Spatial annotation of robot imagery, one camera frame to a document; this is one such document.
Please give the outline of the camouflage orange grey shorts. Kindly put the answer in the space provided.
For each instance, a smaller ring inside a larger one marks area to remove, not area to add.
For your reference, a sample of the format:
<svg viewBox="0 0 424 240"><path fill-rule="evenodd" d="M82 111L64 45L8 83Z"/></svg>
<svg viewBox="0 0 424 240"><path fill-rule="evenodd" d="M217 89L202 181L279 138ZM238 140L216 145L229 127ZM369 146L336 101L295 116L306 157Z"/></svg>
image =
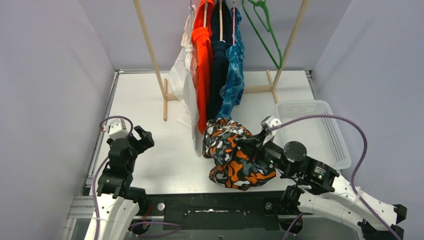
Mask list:
<svg viewBox="0 0 424 240"><path fill-rule="evenodd" d="M239 145L239 141L251 136L252 133L237 121L228 118L207 121L202 155L214 160L215 166L209 172L212 182L225 188L246 191L261 187L276 177L273 165L260 163Z"/></svg>

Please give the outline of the clear plastic basket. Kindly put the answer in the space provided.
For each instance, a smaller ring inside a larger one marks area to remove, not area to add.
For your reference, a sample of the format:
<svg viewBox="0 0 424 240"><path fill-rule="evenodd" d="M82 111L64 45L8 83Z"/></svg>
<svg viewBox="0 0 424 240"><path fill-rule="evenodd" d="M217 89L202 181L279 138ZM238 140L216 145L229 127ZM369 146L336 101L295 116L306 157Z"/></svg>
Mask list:
<svg viewBox="0 0 424 240"><path fill-rule="evenodd" d="M329 104L323 100L287 100L275 105L274 115L282 123L309 115L331 115ZM335 170L351 167L352 160L338 123L332 118L309 118L278 130L274 142L280 147L291 141L302 143L307 156Z"/></svg>

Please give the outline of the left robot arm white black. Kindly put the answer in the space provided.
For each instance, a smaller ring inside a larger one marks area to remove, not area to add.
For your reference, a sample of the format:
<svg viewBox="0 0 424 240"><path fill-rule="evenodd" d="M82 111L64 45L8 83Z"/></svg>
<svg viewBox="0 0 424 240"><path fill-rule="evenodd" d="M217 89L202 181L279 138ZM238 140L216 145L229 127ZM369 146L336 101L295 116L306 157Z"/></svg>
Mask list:
<svg viewBox="0 0 424 240"><path fill-rule="evenodd" d="M97 188L93 193L94 212L85 234L86 240L122 240L137 215L149 209L146 191L133 187L133 172L137 157L154 146L152 134L139 125L139 135L125 133L107 140L109 151Z"/></svg>

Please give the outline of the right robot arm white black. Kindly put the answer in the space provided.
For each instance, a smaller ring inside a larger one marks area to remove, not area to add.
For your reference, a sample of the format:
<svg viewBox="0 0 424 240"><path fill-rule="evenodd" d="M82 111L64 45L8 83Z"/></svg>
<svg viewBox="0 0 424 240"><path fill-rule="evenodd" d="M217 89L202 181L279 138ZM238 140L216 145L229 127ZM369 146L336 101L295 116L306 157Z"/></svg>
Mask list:
<svg viewBox="0 0 424 240"><path fill-rule="evenodd" d="M265 131L240 142L249 157L294 181L283 192L279 206L289 214L312 214L341 223L365 240L401 240L398 225L407 208L388 204L355 187L337 170L307 155L306 147L290 141L280 147Z"/></svg>

